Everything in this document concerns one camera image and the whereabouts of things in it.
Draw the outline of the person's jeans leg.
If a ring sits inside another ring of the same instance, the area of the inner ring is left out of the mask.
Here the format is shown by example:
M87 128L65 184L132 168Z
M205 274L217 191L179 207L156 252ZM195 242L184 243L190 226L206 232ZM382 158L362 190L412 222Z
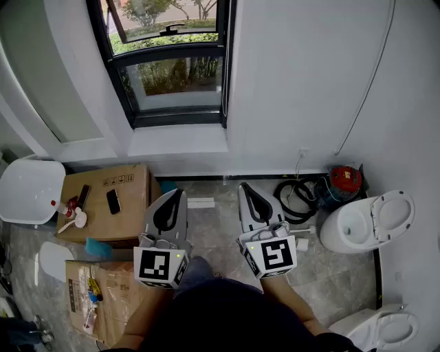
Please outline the person's jeans leg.
M190 259L180 286L175 290L173 298L190 302L204 301L206 294L212 291L214 282L221 279L223 277L215 275L205 258L194 256Z

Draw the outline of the black smartphone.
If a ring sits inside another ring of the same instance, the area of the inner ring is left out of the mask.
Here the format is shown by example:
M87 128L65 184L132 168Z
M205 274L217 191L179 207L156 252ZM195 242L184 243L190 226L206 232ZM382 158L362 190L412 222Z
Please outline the black smartphone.
M121 211L121 205L118 198L116 189L112 189L106 193L107 203L109 206L110 213L116 215Z

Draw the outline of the person's right forearm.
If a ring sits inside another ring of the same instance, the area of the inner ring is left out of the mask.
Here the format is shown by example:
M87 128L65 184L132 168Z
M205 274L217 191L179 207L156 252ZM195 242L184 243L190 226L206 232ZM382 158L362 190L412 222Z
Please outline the person's right forearm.
M330 333L321 325L306 301L289 285L284 275L261 278L260 282L264 294L288 306L314 336Z

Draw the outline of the red and blue vacuum cleaner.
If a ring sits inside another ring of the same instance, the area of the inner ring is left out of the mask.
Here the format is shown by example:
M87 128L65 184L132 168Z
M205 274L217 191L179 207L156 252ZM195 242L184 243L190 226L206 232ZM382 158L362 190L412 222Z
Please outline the red and blue vacuum cleaner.
M335 210L353 201L362 189L362 173L350 166L335 166L314 186L318 208Z

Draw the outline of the white egg-shaped toilet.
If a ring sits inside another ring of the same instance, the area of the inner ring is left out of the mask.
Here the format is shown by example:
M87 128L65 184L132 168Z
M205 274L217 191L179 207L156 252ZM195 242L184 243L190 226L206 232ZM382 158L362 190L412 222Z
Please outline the white egg-shaped toilet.
M404 234L414 218L413 198L402 190L392 190L353 201L332 212L320 229L320 241L337 253L368 252Z

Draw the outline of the person's left forearm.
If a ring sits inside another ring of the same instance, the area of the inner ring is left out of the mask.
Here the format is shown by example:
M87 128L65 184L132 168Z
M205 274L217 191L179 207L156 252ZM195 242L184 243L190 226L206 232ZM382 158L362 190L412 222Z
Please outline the person's left forearm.
M173 289L149 287L144 300L129 318L124 333L113 349L137 350L173 296Z

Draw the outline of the white oval lid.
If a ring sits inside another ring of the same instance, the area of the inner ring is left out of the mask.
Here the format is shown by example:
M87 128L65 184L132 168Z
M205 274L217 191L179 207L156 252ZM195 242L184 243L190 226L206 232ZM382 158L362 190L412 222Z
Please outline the white oval lid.
M65 283L66 282L66 261L73 261L74 255L72 252L59 244L45 241L39 252L39 261L43 271Z

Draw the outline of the person's dark shirt torso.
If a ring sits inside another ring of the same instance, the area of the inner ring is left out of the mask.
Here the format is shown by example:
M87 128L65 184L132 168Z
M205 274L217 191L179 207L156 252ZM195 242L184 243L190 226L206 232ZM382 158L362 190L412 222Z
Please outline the person's dark shirt torso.
M336 333L314 335L286 305L233 280L176 296L139 352L361 352Z

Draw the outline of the large frosted glass panel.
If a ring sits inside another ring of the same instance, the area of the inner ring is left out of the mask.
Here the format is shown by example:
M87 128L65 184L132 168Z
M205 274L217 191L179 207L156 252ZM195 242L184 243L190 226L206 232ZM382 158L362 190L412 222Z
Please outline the large frosted glass panel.
M61 60L43 0L7 0L0 40L26 96L60 142L102 137Z

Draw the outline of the red capped white bottle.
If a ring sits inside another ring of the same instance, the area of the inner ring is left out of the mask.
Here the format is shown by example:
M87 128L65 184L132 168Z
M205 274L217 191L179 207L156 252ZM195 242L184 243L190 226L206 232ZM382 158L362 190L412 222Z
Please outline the red capped white bottle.
M51 200L51 205L56 209L56 211L62 215L64 215L68 219L72 219L75 217L74 211L63 203L56 202L55 200Z

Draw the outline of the large cardboard box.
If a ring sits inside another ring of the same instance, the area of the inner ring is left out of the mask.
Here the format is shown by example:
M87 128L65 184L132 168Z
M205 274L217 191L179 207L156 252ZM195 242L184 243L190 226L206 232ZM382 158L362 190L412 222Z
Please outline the large cardboard box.
M147 208L162 195L147 165L129 164L68 175L60 201L67 204L74 197L79 198L84 185L91 186L83 210L87 214L85 227L71 225L56 237L79 244L90 237L114 248L136 246L138 235L144 230ZM107 203L106 193L112 189L116 189L121 205L118 214L111 214Z

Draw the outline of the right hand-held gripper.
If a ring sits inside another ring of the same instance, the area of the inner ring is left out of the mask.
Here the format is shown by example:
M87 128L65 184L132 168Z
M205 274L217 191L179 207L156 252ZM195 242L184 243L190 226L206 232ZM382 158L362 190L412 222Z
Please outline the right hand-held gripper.
M283 221L277 198L262 188L241 183L239 218L246 233L236 242L257 279L283 275L297 266L296 239Z

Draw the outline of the white long-handled brush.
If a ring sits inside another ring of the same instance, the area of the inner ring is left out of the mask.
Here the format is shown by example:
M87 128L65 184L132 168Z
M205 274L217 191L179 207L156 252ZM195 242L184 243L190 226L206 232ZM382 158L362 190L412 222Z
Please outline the white long-handled brush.
M80 207L75 208L75 213L76 216L74 220L71 220L70 222L66 223L61 229L59 229L57 232L58 234L64 232L71 225L75 225L77 228L85 227L87 223L87 214Z

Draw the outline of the flattened cardboard box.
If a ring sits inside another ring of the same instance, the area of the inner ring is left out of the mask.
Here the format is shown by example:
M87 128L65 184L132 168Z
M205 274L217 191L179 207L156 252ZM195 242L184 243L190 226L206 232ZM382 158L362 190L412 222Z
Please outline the flattened cardboard box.
M159 289L135 280L132 262L66 261L70 322L75 330L112 347L146 298Z

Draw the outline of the teal cloth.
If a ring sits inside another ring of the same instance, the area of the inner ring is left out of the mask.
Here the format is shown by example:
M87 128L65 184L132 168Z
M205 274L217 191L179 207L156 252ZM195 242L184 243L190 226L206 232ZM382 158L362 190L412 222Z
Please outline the teal cloth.
M113 257L113 248L109 244L90 237L86 239L85 251L90 255L99 256L104 259L112 259Z

